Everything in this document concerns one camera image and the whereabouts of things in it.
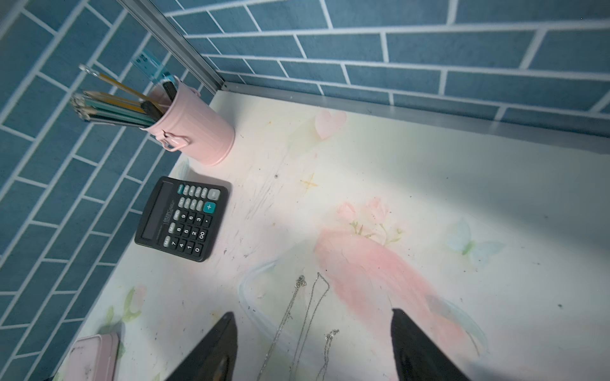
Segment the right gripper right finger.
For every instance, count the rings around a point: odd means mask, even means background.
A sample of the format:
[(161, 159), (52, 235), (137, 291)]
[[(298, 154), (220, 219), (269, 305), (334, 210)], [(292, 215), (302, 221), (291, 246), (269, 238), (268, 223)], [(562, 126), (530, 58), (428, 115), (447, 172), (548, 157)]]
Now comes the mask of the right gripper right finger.
[(469, 380), (401, 309), (392, 310), (391, 338), (398, 380)]

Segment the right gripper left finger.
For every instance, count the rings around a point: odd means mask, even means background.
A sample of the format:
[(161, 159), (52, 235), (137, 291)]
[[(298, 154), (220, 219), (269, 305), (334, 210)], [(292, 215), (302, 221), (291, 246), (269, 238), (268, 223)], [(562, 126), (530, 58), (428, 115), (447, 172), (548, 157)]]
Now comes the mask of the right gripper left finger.
[(225, 313), (167, 378), (176, 380), (233, 379), (238, 355), (238, 327), (233, 312)]

